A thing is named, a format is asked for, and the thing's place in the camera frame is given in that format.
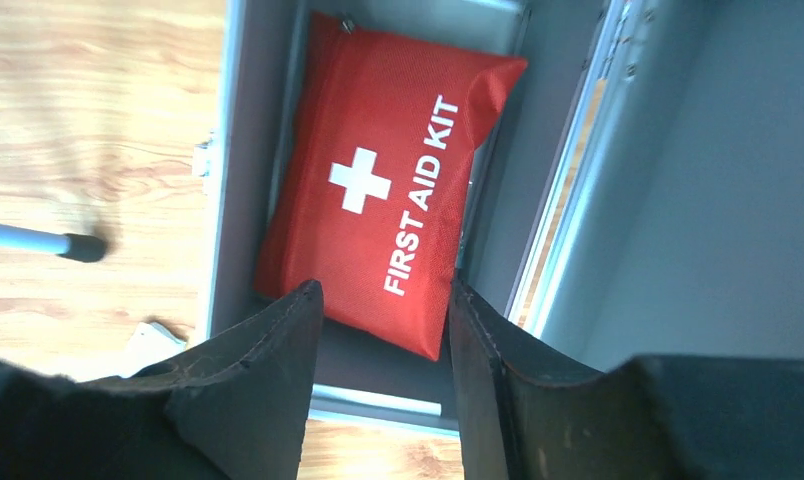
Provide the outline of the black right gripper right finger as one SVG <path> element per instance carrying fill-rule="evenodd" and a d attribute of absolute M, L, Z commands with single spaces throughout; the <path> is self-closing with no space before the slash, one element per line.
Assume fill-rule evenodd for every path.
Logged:
<path fill-rule="evenodd" d="M 448 333 L 469 479 L 804 479 L 804 360 L 639 355 L 600 372 L 461 280 Z"/>

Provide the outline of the red first aid pouch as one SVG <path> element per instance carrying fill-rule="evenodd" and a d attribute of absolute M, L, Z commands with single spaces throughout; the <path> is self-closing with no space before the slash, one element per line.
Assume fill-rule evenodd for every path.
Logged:
<path fill-rule="evenodd" d="M 329 318 L 437 360 L 474 157 L 527 65 L 313 12 L 256 291 L 316 280 Z"/>

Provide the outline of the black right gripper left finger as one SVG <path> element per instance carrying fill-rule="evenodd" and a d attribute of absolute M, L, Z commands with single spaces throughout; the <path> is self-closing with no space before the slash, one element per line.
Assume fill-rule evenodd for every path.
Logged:
<path fill-rule="evenodd" d="M 128 377 L 0 361 L 0 479 L 293 479 L 323 323 L 307 281 Z"/>

